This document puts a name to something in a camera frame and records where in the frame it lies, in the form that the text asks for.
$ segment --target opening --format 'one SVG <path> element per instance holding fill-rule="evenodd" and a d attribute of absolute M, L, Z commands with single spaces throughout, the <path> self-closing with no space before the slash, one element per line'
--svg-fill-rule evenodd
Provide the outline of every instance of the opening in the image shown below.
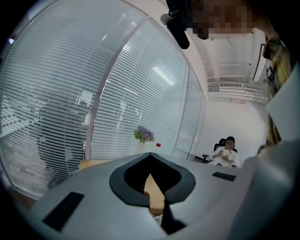
<path fill-rule="evenodd" d="M 195 187 L 193 174 L 155 153 L 145 153 L 141 157 L 115 169 L 109 182 L 112 191 L 126 204 L 150 209 L 150 197 L 145 193 L 147 179 L 153 178 L 165 197 L 161 227 L 168 233 L 174 233 L 184 223 L 176 220 L 170 205 L 184 201 Z"/>
<path fill-rule="evenodd" d="M 161 218 L 165 207 L 165 196 L 160 191 L 151 174 L 146 180 L 144 195 L 150 200 L 150 213 L 159 222 L 159 224 L 161 224 Z"/>

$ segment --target person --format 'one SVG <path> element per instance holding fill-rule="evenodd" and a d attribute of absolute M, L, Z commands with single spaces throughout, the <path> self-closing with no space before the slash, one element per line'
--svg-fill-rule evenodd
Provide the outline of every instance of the person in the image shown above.
<path fill-rule="evenodd" d="M 225 147 L 218 147 L 213 155 L 211 165 L 220 165 L 226 167 L 239 167 L 240 162 L 238 154 L 233 150 L 235 146 L 234 137 L 226 138 Z"/>
<path fill-rule="evenodd" d="M 295 64 L 258 0 L 192 0 L 193 26 L 198 32 L 217 34 L 247 34 L 253 28 L 266 35 L 263 56 L 269 60 L 272 74 L 267 78 L 269 101 L 288 79 Z M 266 146 L 281 141 L 279 132 L 269 116 Z"/>
<path fill-rule="evenodd" d="M 69 107 L 61 105 L 61 111 L 65 111 L 66 125 L 72 126 L 72 130 L 67 128 L 57 133 L 56 120 L 59 119 L 60 112 L 51 113 L 53 106 L 57 106 L 53 101 L 47 101 L 39 110 L 39 119 L 36 124 L 37 148 L 40 159 L 45 161 L 47 175 L 51 179 L 47 188 L 62 183 L 71 174 L 79 170 L 80 161 L 84 159 L 84 136 L 86 135 L 86 126 L 83 126 L 87 104 L 81 101 L 79 105 Z"/>

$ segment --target white panel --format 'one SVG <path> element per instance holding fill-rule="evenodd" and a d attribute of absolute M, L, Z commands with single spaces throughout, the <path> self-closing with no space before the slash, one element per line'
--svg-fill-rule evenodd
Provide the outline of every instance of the white panel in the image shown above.
<path fill-rule="evenodd" d="M 188 64 L 161 29 L 146 22 L 117 59 L 103 90 L 94 123 L 91 159 L 114 160 L 136 153 L 134 129 L 154 132 L 160 152 L 171 155 L 187 91 Z M 155 143 L 146 143 L 154 151 Z"/>
<path fill-rule="evenodd" d="M 57 1 L 16 39 L 0 75 L 1 149 L 15 185 L 41 196 L 78 169 L 99 82 L 145 17 L 117 0 Z"/>
<path fill-rule="evenodd" d="M 190 68 L 187 100 L 173 156 L 186 159 L 191 150 L 201 109 L 202 89 L 195 72 Z"/>

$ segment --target woman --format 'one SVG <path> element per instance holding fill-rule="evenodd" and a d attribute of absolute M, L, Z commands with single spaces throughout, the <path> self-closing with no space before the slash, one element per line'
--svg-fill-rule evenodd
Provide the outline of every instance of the woman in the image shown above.
<path fill-rule="evenodd" d="M 218 147 L 209 164 L 226 167 L 239 167 L 240 162 L 237 153 L 233 150 L 235 146 L 234 137 L 226 138 L 225 147 Z"/>

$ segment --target ceiling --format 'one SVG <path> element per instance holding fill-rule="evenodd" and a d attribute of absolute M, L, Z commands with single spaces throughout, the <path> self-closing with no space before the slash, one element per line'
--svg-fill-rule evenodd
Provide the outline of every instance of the ceiling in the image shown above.
<path fill-rule="evenodd" d="M 167 7 L 165 0 L 159 0 Z M 252 81 L 260 55 L 260 47 L 265 43 L 262 31 L 253 29 L 249 34 L 230 36 L 212 36 L 213 39 L 202 40 L 193 34 L 192 29 L 187 32 L 191 36 L 202 58 L 208 83 L 236 82 L 248 83 L 266 87 L 262 74 L 259 82 Z"/>

